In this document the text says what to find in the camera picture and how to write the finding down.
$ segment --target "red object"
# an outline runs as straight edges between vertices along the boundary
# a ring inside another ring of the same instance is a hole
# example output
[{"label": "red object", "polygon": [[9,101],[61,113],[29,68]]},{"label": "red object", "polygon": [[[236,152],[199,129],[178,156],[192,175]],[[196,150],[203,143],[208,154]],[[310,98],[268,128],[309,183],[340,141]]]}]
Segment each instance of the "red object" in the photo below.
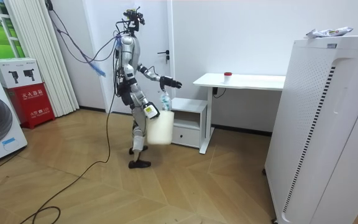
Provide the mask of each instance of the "red object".
[{"label": "red object", "polygon": [[55,120],[44,83],[7,89],[23,128]]}]

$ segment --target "white table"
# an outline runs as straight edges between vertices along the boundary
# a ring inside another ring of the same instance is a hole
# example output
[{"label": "white table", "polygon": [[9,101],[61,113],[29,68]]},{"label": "white table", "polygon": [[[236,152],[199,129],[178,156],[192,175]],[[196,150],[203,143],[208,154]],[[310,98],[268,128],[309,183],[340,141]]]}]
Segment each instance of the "white table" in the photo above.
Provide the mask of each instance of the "white table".
[{"label": "white table", "polygon": [[196,86],[208,87],[208,104],[206,112],[206,140],[200,153],[205,154],[214,128],[211,127],[212,118],[212,88],[233,88],[251,90],[281,91],[284,87],[285,76],[283,75],[236,75],[233,74],[230,83],[223,83],[223,73],[207,73],[193,82]]}]

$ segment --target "silver robot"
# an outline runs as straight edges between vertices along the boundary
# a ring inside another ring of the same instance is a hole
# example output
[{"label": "silver robot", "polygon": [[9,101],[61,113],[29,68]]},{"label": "silver robot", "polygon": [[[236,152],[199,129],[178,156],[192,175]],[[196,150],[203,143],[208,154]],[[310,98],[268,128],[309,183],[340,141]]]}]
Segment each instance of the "silver robot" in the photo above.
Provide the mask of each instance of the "silver robot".
[{"label": "silver robot", "polygon": [[135,32],[139,31],[139,24],[144,25],[145,21],[143,15],[137,12],[137,9],[127,10],[124,12],[124,16],[128,20],[118,22],[124,24],[125,31],[121,33],[125,33],[125,35],[119,39],[119,44],[116,47],[115,57],[118,66],[114,80],[117,95],[121,97],[125,105],[131,107],[134,117],[132,127],[133,144],[132,148],[129,149],[129,154],[134,155],[134,160],[129,162],[128,168],[146,168],[151,166],[151,162],[140,160],[140,152],[147,149],[147,146],[144,146],[146,118],[157,118],[160,112],[151,101],[147,100],[140,89],[135,78],[136,71],[142,73],[149,80],[160,82],[160,88],[163,91],[165,91],[165,86],[181,88],[181,83],[171,77],[159,76],[139,63],[140,45]]}]

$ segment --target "drawer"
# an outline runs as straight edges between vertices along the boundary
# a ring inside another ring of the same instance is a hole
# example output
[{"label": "drawer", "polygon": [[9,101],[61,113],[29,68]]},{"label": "drawer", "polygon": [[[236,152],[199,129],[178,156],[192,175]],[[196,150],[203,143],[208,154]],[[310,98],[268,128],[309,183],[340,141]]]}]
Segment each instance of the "drawer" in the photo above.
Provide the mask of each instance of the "drawer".
[{"label": "drawer", "polygon": [[184,146],[200,147],[200,131],[174,126],[172,142]]}]

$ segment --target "vent grille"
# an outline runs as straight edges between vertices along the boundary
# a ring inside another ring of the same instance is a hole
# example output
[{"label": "vent grille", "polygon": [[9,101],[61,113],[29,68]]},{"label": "vent grille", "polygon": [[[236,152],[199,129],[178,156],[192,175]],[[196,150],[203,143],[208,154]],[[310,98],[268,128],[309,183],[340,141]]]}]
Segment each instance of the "vent grille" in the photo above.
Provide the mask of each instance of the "vent grille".
[{"label": "vent grille", "polygon": [[331,80],[333,78],[334,71],[335,71],[335,67],[331,67],[331,70],[329,71],[329,75],[328,75],[328,78],[326,80],[326,84],[325,84],[325,87],[324,87],[324,90],[323,90],[323,94],[321,95],[321,98],[320,98],[320,101],[319,101],[319,104],[318,104],[318,108],[316,110],[316,114],[314,115],[313,123],[311,124],[309,134],[308,134],[308,136],[306,138],[305,145],[303,146],[302,155],[301,155],[301,158],[299,160],[298,167],[296,168],[295,176],[294,176],[294,178],[292,180],[290,191],[288,193],[287,200],[285,201],[285,206],[284,206],[283,212],[287,211],[288,204],[290,203],[291,196],[292,196],[292,193],[293,193],[293,189],[295,188],[296,181],[298,180],[298,176],[299,176],[299,173],[301,171],[303,160],[305,159],[306,152],[308,151],[310,140],[311,140],[311,137],[313,135],[313,131],[314,131],[315,127],[316,127],[316,123],[317,123],[318,117],[320,115],[321,108],[323,107],[323,103],[324,103],[324,100],[326,98],[329,85],[331,84]]}]

